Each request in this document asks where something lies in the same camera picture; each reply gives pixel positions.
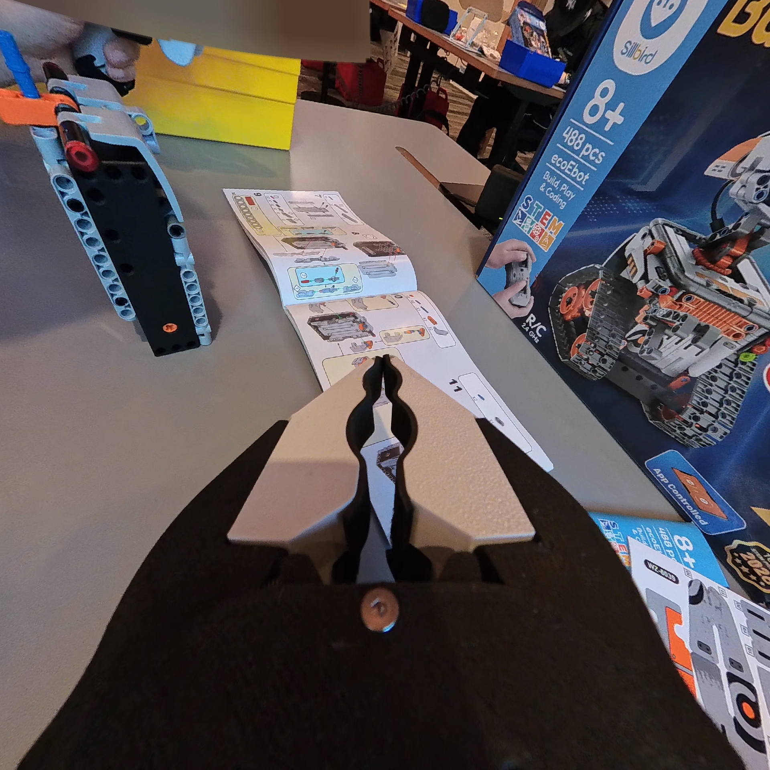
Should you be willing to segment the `small blue booklet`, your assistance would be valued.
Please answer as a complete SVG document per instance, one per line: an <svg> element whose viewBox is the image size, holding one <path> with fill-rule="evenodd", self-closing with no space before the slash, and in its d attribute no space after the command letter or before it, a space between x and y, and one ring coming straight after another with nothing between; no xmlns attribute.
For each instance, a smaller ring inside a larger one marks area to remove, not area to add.
<svg viewBox="0 0 770 770"><path fill-rule="evenodd" d="M697 578L732 593L696 525L594 512L590 516L631 572L641 594L657 592L667 599L687 602L689 581Z"/></svg>

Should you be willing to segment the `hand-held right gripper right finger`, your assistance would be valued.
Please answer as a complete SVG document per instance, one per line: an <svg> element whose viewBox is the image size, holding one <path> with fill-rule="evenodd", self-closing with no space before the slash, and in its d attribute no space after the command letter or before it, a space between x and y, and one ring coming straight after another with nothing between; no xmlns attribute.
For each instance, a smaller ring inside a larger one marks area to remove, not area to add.
<svg viewBox="0 0 770 770"><path fill-rule="evenodd" d="M429 581L427 549L530 541L524 507L473 414L398 359L383 358L391 429L403 445L390 526L390 570L398 581Z"/></svg>

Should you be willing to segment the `person's left hand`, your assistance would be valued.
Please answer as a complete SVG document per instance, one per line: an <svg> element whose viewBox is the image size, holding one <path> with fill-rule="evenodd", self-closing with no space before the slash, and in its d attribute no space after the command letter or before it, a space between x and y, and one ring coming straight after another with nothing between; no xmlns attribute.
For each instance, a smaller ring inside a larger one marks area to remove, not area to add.
<svg viewBox="0 0 770 770"><path fill-rule="evenodd" d="M43 63L56 63L67 75L76 73L72 45L85 22L19 2L1 3L1 29L10 32L37 82L42 82ZM118 37L103 44L107 75L116 82L136 77L140 45Z"/></svg>

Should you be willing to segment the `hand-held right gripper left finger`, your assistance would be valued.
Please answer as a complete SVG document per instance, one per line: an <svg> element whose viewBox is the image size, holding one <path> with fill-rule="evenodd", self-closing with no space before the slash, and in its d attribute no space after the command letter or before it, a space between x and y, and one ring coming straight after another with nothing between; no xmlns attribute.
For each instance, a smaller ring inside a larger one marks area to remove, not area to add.
<svg viewBox="0 0 770 770"><path fill-rule="evenodd" d="M232 542L303 553L323 578L356 581L371 520L361 449L382 375L377 357L294 413L228 533Z"/></svg>

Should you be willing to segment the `yellow plastic bin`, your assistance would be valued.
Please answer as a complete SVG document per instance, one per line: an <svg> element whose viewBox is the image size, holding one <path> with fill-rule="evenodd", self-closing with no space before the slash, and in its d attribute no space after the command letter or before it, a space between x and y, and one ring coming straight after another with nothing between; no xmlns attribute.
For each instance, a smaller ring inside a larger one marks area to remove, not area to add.
<svg viewBox="0 0 770 770"><path fill-rule="evenodd" d="M142 50L126 101L157 134L288 150L300 60L205 47L185 66Z"/></svg>

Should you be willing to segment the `blue storage bin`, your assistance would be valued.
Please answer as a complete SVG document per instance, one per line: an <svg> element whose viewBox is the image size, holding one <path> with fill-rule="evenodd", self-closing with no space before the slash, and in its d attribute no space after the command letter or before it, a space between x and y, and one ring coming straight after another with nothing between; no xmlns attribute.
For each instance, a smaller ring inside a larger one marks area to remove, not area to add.
<svg viewBox="0 0 770 770"><path fill-rule="evenodd" d="M506 72L546 88L555 86L565 69L561 60L536 53L514 39L506 41L499 66Z"/></svg>
<svg viewBox="0 0 770 770"><path fill-rule="evenodd" d="M412 21L445 35L452 33L458 21L457 11L439 0L409 0L405 13Z"/></svg>

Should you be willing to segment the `grey desk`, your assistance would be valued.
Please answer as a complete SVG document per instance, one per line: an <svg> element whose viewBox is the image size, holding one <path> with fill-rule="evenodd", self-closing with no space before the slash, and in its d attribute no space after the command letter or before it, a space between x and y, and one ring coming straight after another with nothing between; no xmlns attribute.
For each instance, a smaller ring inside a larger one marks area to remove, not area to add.
<svg viewBox="0 0 770 770"><path fill-rule="evenodd" d="M743 768L682 684L585 511L674 513L476 281L487 239L441 181L484 167L421 122L302 101L289 152L164 138L209 346L119 320L27 128L2 130L2 764L51 768ZM227 544L320 376L223 190L337 191L553 464L493 429L532 542L455 554L491 578L270 576Z"/></svg>

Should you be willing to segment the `white instruction booklet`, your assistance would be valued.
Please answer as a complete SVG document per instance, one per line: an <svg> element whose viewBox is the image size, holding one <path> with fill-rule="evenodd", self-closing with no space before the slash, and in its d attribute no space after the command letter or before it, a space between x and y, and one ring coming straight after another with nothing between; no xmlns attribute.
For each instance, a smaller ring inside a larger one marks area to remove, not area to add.
<svg viewBox="0 0 770 770"><path fill-rule="evenodd" d="M334 191L223 190L268 265L323 390L375 357L403 360L545 471L553 463L476 367L408 255Z"/></svg>

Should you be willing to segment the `blue robot kit box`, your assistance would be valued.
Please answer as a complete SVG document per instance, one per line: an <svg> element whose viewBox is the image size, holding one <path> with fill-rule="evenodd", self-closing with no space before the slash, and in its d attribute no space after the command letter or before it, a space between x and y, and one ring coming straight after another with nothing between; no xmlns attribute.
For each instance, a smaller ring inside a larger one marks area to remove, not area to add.
<svg viewBox="0 0 770 770"><path fill-rule="evenodd" d="M509 316L768 605L768 1L620 2L496 235Z"/></svg>

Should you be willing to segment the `red bag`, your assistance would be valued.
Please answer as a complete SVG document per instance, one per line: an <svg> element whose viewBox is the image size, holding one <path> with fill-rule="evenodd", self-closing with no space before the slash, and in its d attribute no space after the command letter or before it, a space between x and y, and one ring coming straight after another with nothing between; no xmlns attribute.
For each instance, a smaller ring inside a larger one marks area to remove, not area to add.
<svg viewBox="0 0 770 770"><path fill-rule="evenodd" d="M449 135L448 108L447 90L443 87L429 89L426 91L422 111L417 115L417 120L429 123Z"/></svg>
<svg viewBox="0 0 770 770"><path fill-rule="evenodd" d="M343 99L366 107L383 104L387 73L383 59L365 63L336 63L335 88Z"/></svg>

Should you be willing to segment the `long wooden desk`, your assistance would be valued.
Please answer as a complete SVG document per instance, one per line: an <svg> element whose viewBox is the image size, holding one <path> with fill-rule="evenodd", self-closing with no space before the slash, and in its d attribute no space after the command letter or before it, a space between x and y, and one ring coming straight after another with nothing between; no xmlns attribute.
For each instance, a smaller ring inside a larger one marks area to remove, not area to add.
<svg viewBox="0 0 770 770"><path fill-rule="evenodd" d="M507 91L519 99L520 105L505 139L500 148L493 150L490 154L492 165L501 164L506 168L514 168L521 125L528 106L530 104L558 105L563 98L563 90L546 88L500 69L489 59L463 49L448 36L410 19L399 6L392 2L375 1L373 3L386 10L390 17L401 22L405 28L415 34L415 39L407 44L409 63L403 82L403 97L407 98L418 91L418 96L412 101L414 109L424 106L424 91L430 85L434 72L439 72L446 80L453 81L467 91L473 92L478 89L480 77L485 75L502 83Z"/></svg>

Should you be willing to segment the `black and grey brick assembly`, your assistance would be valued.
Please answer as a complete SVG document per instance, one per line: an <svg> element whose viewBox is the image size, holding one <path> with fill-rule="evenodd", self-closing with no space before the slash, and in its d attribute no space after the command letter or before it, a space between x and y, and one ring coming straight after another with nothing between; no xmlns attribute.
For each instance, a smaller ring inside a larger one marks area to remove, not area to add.
<svg viewBox="0 0 770 770"><path fill-rule="evenodd" d="M2 54L19 91L2 120L29 126L52 187L119 317L138 322L155 356L211 343L176 196L149 117L109 82L44 63L39 93L12 34Z"/></svg>

